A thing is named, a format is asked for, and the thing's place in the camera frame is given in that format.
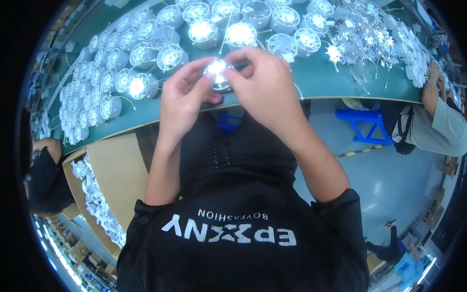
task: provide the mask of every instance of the cardboard box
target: cardboard box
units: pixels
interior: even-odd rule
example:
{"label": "cardboard box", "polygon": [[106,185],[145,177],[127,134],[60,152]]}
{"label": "cardboard box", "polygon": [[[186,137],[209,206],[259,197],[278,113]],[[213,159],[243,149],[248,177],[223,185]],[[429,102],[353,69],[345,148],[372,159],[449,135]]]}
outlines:
{"label": "cardboard box", "polygon": [[381,268],[386,262],[380,260],[375,253],[371,253],[367,257],[368,271],[373,274],[377,269]]}
{"label": "cardboard box", "polygon": [[102,265],[102,260],[96,254],[90,254],[88,259],[95,267]]}
{"label": "cardboard box", "polygon": [[78,205],[75,203],[71,203],[68,207],[66,207],[62,211],[63,216],[65,216],[68,220],[73,220],[76,216],[81,214],[81,211],[78,208]]}
{"label": "cardboard box", "polygon": [[71,161],[88,154],[92,170],[110,210],[123,230],[134,217],[137,199],[143,199],[148,171],[144,165],[136,134],[122,135],[96,141],[71,153],[63,162],[63,170],[75,202],[104,248],[115,258],[121,249],[110,240],[105,230],[96,224],[96,218],[86,210],[82,180],[73,175]]}

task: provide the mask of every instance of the left hand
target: left hand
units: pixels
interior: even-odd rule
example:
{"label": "left hand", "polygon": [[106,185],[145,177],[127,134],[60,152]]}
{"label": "left hand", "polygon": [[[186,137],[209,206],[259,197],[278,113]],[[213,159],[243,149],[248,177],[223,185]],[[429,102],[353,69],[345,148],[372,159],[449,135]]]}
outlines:
{"label": "left hand", "polygon": [[212,91],[215,75],[203,74],[216,57],[206,57],[185,64],[164,82],[160,109],[160,135],[178,143],[193,127],[202,102],[217,104],[222,100]]}

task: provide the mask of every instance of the hand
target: hand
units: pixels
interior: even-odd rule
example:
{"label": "hand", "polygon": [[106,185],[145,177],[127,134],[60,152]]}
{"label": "hand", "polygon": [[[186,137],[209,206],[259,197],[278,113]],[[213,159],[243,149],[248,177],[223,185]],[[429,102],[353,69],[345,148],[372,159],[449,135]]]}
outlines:
{"label": "hand", "polygon": [[211,90],[215,75],[208,73],[196,81],[215,59],[206,57],[189,62],[164,82],[160,110],[162,137],[179,142],[195,124],[202,102],[216,104],[222,100],[219,93]]}
{"label": "hand", "polygon": [[286,145],[293,130],[309,127],[287,61],[257,47],[236,50],[225,60],[232,64],[251,62],[241,72],[226,68],[224,76],[248,113]]}
{"label": "hand", "polygon": [[438,68],[438,65],[436,65],[435,62],[431,62],[429,65],[428,65],[428,69],[429,69],[429,76],[428,76],[428,79],[430,80],[430,82],[435,82],[436,80],[439,79],[439,68]]}

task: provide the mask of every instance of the right hand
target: right hand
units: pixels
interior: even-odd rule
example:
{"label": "right hand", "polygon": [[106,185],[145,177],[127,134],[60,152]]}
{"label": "right hand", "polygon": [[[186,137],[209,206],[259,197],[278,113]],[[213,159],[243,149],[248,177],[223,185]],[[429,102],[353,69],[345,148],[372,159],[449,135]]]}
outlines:
{"label": "right hand", "polygon": [[230,53],[225,60],[251,62],[241,72],[227,68],[224,76],[248,113],[286,145],[294,135],[291,129],[309,127],[287,61],[251,46]]}

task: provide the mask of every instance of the black t-shirt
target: black t-shirt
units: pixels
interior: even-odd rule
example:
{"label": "black t-shirt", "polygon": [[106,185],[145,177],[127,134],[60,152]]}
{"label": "black t-shirt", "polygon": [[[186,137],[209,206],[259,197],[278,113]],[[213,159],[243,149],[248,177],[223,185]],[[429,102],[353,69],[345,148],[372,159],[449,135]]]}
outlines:
{"label": "black t-shirt", "polygon": [[28,201],[35,210],[53,213],[74,202],[63,172],[61,162],[64,159],[62,157],[56,165],[45,147],[34,160],[28,182]]}
{"label": "black t-shirt", "polygon": [[136,202],[119,292],[367,291],[360,198],[308,206],[289,184],[212,177],[165,206]]}

